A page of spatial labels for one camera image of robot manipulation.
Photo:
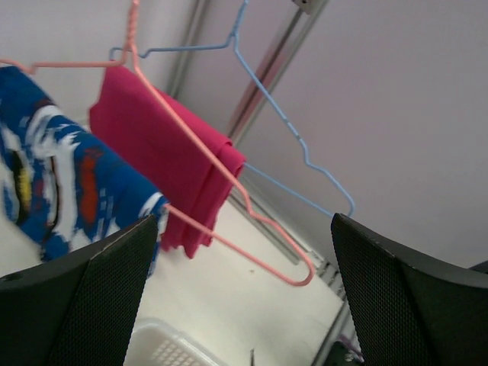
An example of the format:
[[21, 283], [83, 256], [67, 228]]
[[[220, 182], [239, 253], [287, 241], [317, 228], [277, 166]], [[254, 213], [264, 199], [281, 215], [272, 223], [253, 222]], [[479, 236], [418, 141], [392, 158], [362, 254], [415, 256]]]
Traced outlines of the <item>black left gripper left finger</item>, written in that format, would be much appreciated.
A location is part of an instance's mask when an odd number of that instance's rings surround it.
[[3, 365], [122, 365], [156, 246], [156, 218], [1, 278]]

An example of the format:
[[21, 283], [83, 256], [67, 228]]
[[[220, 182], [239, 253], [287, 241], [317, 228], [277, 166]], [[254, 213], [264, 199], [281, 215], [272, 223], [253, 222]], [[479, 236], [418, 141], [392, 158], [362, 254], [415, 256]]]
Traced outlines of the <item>blue white patterned trousers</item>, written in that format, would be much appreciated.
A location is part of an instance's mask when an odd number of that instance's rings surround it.
[[149, 215], [165, 232], [167, 200], [156, 186], [14, 66], [1, 70], [1, 164], [5, 215], [42, 262]]

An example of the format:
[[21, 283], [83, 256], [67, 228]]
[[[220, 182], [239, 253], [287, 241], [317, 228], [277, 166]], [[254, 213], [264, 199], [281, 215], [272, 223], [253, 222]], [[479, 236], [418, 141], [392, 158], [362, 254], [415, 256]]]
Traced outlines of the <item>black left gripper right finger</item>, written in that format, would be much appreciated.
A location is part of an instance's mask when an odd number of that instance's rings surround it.
[[366, 365], [485, 365], [487, 270], [443, 262], [337, 213], [331, 223]]

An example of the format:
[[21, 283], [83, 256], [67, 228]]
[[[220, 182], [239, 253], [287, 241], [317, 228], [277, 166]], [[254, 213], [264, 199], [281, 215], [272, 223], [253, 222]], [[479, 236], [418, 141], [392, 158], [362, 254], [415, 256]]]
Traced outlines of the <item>pink wire hanger blue trousers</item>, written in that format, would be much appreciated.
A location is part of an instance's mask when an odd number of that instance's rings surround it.
[[310, 259], [310, 257], [300, 248], [300, 246], [291, 238], [291, 236], [286, 232], [286, 230], [280, 224], [278, 224], [276, 221], [274, 221], [271, 218], [263, 217], [262, 215], [256, 213], [252, 209], [251, 198], [246, 188], [237, 180], [237, 178], [230, 172], [230, 170], [207, 148], [207, 146], [203, 143], [203, 141], [201, 141], [201, 139], [191, 130], [191, 128], [183, 121], [183, 119], [170, 106], [170, 104], [156, 91], [155, 88], [153, 88], [152, 84], [149, 82], [149, 80], [146, 78], [146, 76], [140, 69], [139, 61], [137, 60], [137, 55], [136, 55], [137, 53], [136, 33], [138, 28], [139, 10], [140, 10], [140, 1], [138, 0], [131, 1], [130, 7], [128, 8], [128, 12], [127, 12], [127, 28], [126, 28], [124, 47], [122, 51], [122, 56], [118, 60], [107, 61], [107, 62], [36, 62], [36, 63], [32, 63], [29, 66], [26, 66], [13, 59], [2, 59], [1, 63], [5, 65], [16, 66], [23, 72], [29, 75], [33, 75], [37, 72], [38, 69], [41, 68], [51, 68], [51, 69], [111, 68], [115, 66], [122, 66], [127, 62], [127, 60], [130, 59], [132, 61], [134, 72], [136, 73], [137, 77], [144, 84], [146, 90], [148, 90], [148, 92], [155, 98], [156, 103], [159, 104], [160, 108], [169, 114], [171, 119], [176, 123], [176, 125], [185, 134], [185, 136], [199, 149], [201, 153], [203, 153], [203, 155], [219, 170], [219, 172], [225, 178], [227, 178], [227, 180], [230, 181], [234, 187], [238, 189], [238, 191], [242, 195], [242, 198], [245, 201], [248, 215], [254, 220], [272, 226], [281, 235], [281, 237], [286, 242], [288, 242], [289, 245], [291, 245], [292, 249], [303, 260], [304, 264], [308, 268], [308, 275], [303, 280], [295, 281], [292, 278], [286, 276], [285, 274], [282, 274], [275, 268], [271, 267], [270, 265], [266, 264], [259, 258], [256, 258], [254, 255], [251, 255], [244, 249], [241, 249], [237, 245], [233, 244], [228, 239], [225, 239], [221, 235], [208, 229], [205, 225], [197, 222], [196, 220], [186, 215], [185, 213], [183, 213], [173, 205], [166, 204], [165, 207], [167, 211], [171, 214], [174, 214], [176, 217], [186, 222], [190, 226], [194, 227], [195, 229], [199, 230], [201, 233], [205, 234], [206, 236], [209, 236], [217, 240], [218, 242], [222, 243], [229, 249], [232, 249], [234, 252], [237, 252], [239, 255], [245, 257], [249, 261], [256, 264], [258, 267], [274, 275], [276, 278], [282, 280], [283, 282], [289, 284], [290, 286], [304, 287], [308, 285], [312, 281], [313, 276], [315, 275], [315, 266], [313, 265], [313, 262]]

